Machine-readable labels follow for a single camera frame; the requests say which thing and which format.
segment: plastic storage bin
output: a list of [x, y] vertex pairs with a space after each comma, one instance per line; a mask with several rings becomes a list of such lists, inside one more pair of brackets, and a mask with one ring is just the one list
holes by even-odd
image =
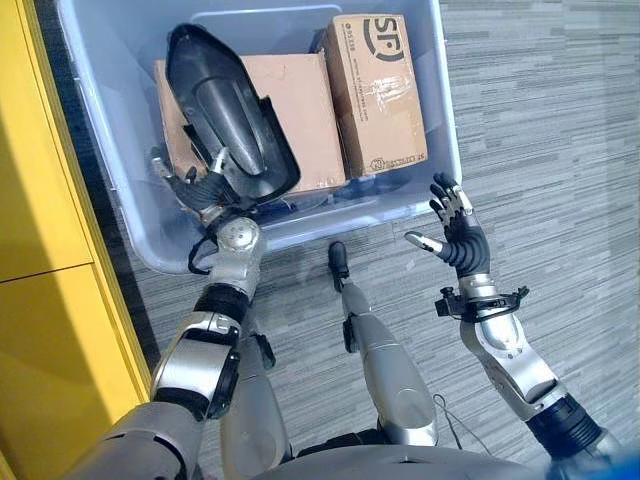
[[277, 205], [260, 218], [270, 250], [345, 232], [427, 208], [435, 172], [460, 181], [444, 37], [437, 0], [59, 0], [58, 13], [97, 144], [117, 191], [131, 243], [151, 268], [186, 273], [201, 237], [149, 161], [163, 141], [153, 61], [178, 23], [206, 27], [240, 55], [308, 52], [329, 20], [346, 13], [405, 16], [429, 159], [352, 181], [312, 208]]

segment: floor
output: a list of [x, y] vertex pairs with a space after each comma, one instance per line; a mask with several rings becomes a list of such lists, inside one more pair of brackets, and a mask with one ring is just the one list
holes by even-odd
[[[131, 252], [87, 135], [55, 11], [38, 1], [48, 52], [92, 200], [151, 366], [204, 282], [152, 272]], [[591, 415], [622, 442], [638, 439], [637, 0], [442, 2], [464, 187], [488, 234], [502, 290], [531, 289], [520, 318], [531, 344]], [[438, 237], [435, 215], [344, 235], [353, 277], [406, 345], [433, 392], [502, 458], [546, 454], [438, 318], [455, 282], [402, 239]], [[328, 239], [268, 256], [253, 312], [278, 359], [270, 377], [294, 450], [370, 428], [360, 360], [345, 353]], [[218, 425], [200, 462], [221, 477]], [[458, 429], [465, 448], [480, 445]], [[454, 446], [441, 422], [441, 445]]]

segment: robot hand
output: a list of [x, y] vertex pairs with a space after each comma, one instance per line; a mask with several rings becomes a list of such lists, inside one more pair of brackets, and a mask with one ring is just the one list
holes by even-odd
[[436, 174], [433, 179], [431, 192], [439, 201], [431, 200], [429, 205], [440, 218], [448, 243], [414, 231], [407, 232], [404, 237], [455, 267], [458, 278], [489, 274], [489, 244], [469, 198], [448, 175]]

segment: brown cardboard box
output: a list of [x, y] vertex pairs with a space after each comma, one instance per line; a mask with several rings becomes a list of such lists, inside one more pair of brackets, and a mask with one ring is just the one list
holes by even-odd
[[350, 178], [426, 160], [402, 15], [338, 15], [322, 47]]
[[[291, 193], [333, 189], [346, 183], [340, 140], [331, 102], [324, 53], [251, 55], [242, 62], [260, 97], [270, 97], [280, 125], [300, 167]], [[186, 123], [164, 77], [164, 61], [156, 62], [169, 155], [180, 171], [202, 162], [182, 131]]]
[[193, 166], [196, 167], [197, 177], [204, 176], [207, 173], [207, 166], [193, 153], [191, 140], [182, 129], [187, 124], [187, 120], [173, 97], [164, 70], [165, 61], [157, 60], [154, 65], [154, 74], [158, 100], [160, 101], [160, 113], [162, 114], [162, 130], [175, 175], [184, 179]]

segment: printed logo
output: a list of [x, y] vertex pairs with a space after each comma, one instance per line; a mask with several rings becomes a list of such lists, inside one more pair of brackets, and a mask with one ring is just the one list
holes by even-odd
[[369, 51], [383, 62], [395, 62], [404, 58], [404, 50], [398, 33], [398, 22], [395, 18], [365, 19], [363, 23], [364, 41]]
[[382, 170], [384, 168], [384, 160], [382, 160], [382, 157], [374, 158], [369, 166], [371, 170]]

